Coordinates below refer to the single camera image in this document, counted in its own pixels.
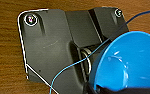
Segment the white wire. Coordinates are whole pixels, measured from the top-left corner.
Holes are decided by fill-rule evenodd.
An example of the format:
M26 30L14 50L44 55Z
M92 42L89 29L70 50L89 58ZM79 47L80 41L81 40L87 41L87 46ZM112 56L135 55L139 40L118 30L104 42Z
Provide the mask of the white wire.
M29 64L26 64L26 66L33 72L35 73L47 86L49 86L50 88L52 88L50 86L50 84L41 76L39 75Z

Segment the screw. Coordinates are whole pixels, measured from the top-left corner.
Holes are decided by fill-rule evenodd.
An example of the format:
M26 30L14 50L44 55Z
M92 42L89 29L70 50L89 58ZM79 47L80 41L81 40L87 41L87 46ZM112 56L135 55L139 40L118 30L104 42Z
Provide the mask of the screw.
M121 11L120 9L116 9L116 10L115 10L115 15L116 15L117 17L121 17L121 16L122 16L122 11Z

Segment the blue plastic reel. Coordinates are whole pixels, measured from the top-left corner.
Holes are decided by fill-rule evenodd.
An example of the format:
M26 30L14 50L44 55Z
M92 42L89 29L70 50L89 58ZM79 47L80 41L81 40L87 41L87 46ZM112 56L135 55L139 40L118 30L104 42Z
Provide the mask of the blue plastic reel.
M89 83L95 90L150 88L150 34L132 31L116 38L94 62Z

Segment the black plastic panel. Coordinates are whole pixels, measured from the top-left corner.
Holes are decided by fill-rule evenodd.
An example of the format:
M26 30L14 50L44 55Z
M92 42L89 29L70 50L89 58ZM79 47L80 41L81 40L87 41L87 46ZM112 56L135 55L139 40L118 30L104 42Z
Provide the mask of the black plastic panel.
M94 13L91 10L65 12L59 9L21 13L18 25L25 64L29 64L51 84L53 77L61 69L85 57L82 55L84 49L93 51L104 39L109 37L110 33L114 33L111 31L116 30L118 24L124 23L123 16L120 18L121 20L117 18L118 21L114 24L112 15L107 14L115 9L95 8L93 9ZM33 15L34 19L25 21L25 17L29 15ZM103 28L104 25L114 29L109 31L109 28ZM99 52L97 51L90 57L92 62ZM88 70L87 64L83 63L75 65L59 75L54 82L54 89L60 94L82 94L83 85L87 81L85 71ZM42 82L27 66L25 67L29 80Z

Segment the mounting hole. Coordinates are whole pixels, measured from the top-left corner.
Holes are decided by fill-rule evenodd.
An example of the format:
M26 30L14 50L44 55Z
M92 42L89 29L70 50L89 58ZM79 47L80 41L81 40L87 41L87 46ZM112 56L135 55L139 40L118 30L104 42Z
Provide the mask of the mounting hole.
M24 17L24 22L28 25L28 26L35 26L37 24L37 16L35 16L32 13L29 13L27 15L25 15Z
M121 17L121 16L122 16L122 10L116 9L116 10L115 10L115 15L116 15L117 17Z

